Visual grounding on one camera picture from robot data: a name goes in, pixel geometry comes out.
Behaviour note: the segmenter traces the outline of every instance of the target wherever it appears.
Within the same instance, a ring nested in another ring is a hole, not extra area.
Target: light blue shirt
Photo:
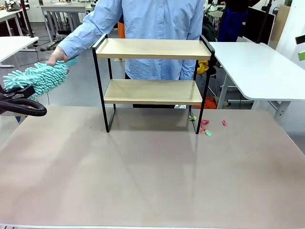
[[[99,0],[60,46],[68,58],[80,54],[124,15],[126,38],[198,40],[202,31],[204,0]],[[127,59],[132,79],[191,80],[195,61]]]

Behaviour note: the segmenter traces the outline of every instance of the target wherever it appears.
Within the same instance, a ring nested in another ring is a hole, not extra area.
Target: green sticky note
[[[190,115],[189,115],[189,118],[190,118],[190,121],[195,121],[195,120],[197,119],[197,117],[196,117],[196,116],[191,117]]]
[[[305,60],[305,51],[299,52],[299,60],[304,61]]]
[[[209,137],[213,135],[213,134],[212,134],[210,131],[208,131],[208,130],[205,130],[205,134],[208,135]]]

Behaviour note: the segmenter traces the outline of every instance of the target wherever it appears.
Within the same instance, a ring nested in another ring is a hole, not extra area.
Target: wooden shelf board
[[[211,53],[202,41],[105,39],[96,50],[98,58],[209,60]]]
[[[106,104],[201,105],[193,80],[110,80]]]

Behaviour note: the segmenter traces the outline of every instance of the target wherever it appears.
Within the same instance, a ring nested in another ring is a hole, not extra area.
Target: desk frame
[[[93,54],[93,59],[94,59],[94,66],[95,66],[95,72],[96,72],[96,77],[97,77],[97,82],[98,82],[98,86],[99,86],[99,92],[100,92],[100,98],[101,98],[101,104],[102,104],[102,109],[103,109],[103,116],[104,116],[104,122],[105,122],[105,128],[106,128],[106,132],[110,132],[110,128],[112,125],[112,121],[113,121],[113,117],[115,114],[115,110],[116,110],[116,106],[115,104],[113,104],[113,113],[109,119],[107,119],[107,113],[106,113],[106,107],[105,107],[105,101],[104,101],[104,95],[103,95],[103,90],[102,90],[102,82],[101,82],[101,75],[100,75],[100,69],[99,69],[99,64],[98,64],[98,60],[97,60],[97,54],[96,54],[96,50],[101,46],[101,44],[103,43],[103,41],[105,41],[105,39],[108,38],[107,34],[104,34],[92,47],[92,54]],[[207,41],[207,39],[204,36],[200,36],[199,38],[200,41],[202,41],[205,46],[207,47],[207,49],[210,51],[211,53],[211,58],[209,60],[209,66],[210,63],[213,62],[213,60],[215,59],[215,50],[214,48],[211,46],[211,44]],[[110,80],[112,80],[112,68],[111,68],[111,60],[110,58],[108,59],[108,69],[109,69],[109,77]],[[193,80],[196,81],[196,76],[197,76],[197,68],[198,68],[198,60],[196,61],[196,65],[195,65],[195,71],[194,71],[194,76],[193,76]],[[195,130],[196,134],[199,134],[200,131],[200,126],[201,126],[201,119],[202,119],[202,115],[203,115],[203,110],[204,110],[204,103],[206,100],[206,94],[207,94],[207,90],[208,90],[208,86],[209,86],[209,82],[210,82],[210,77],[211,75],[207,72],[207,77],[206,77],[206,81],[205,81],[205,88],[204,88],[204,92],[203,92],[203,99],[202,99],[202,103],[201,103],[201,109],[200,109],[200,113],[199,113],[199,117],[197,120],[197,126],[195,124],[195,121],[192,121],[193,123],[193,127]],[[189,115],[191,117],[193,117],[193,113],[192,113],[192,106],[189,106]]]
[[[78,14],[78,13],[86,14],[86,12],[87,12],[85,6],[71,6],[71,7],[69,7],[69,6],[41,6],[41,11],[42,11],[44,23],[46,25],[47,32],[49,35],[49,39],[51,41],[51,45],[54,44],[52,36],[56,36],[56,31],[61,26],[60,25],[60,23],[61,23],[60,13],[61,12],[66,13],[68,15],[71,32],[73,32],[74,29],[76,29],[77,24],[80,23],[79,16],[77,15],[77,17],[76,17],[75,13],[76,14]],[[53,27],[52,18],[54,20],[56,30]]]

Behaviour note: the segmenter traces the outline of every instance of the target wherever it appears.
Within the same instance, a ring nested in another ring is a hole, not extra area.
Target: two-tier shelf
[[[149,39],[112,39],[103,35],[92,48],[95,71],[100,91],[106,131],[109,132],[115,114],[115,104],[165,104],[200,105],[196,134],[199,133],[204,102],[210,75],[207,74],[203,97],[196,85],[198,60],[213,60],[215,51],[203,37],[199,41],[189,40],[149,40]],[[105,95],[102,91],[101,76],[97,58],[107,58],[110,83]],[[177,59],[197,60],[193,80],[119,80],[112,78],[110,58],[133,59]],[[113,114],[108,123],[105,104],[113,104]]]

